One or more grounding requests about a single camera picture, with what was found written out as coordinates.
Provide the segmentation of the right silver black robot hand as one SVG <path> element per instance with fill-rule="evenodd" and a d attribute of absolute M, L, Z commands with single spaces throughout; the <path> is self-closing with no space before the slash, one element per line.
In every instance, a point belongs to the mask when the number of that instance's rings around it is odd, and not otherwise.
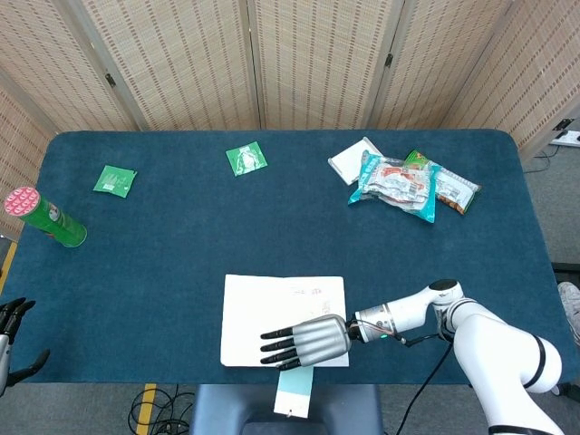
<path fill-rule="evenodd" d="M 262 353 L 269 353 L 260 363 L 274 364 L 280 372 L 332 360 L 348 353 L 352 345 L 346 322 L 337 314 L 262 333 L 260 338 L 273 340 L 260 347 Z"/>

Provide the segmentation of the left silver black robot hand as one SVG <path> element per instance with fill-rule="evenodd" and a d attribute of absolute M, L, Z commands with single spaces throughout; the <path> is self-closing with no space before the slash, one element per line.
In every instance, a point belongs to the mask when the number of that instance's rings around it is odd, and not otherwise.
<path fill-rule="evenodd" d="M 14 387 L 17 383 L 38 373 L 50 356 L 50 350 L 45 349 L 29 366 L 19 371 L 10 371 L 11 351 L 22 318 L 34 306 L 35 300 L 27 301 L 25 297 L 1 305 L 1 395 L 5 394 L 7 388 Z"/>

